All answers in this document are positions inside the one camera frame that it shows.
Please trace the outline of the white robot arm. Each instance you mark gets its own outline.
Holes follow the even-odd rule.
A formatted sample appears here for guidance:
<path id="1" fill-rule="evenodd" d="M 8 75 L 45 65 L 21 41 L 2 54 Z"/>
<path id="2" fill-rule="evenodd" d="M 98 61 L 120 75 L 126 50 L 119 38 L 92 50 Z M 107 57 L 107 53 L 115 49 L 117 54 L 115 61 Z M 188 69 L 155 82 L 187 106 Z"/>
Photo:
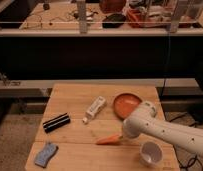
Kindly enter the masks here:
<path id="1" fill-rule="evenodd" d="M 152 102 L 141 102 L 123 121 L 122 136 L 133 139 L 144 133 L 203 157 L 203 129 L 159 120 L 156 114 Z"/>

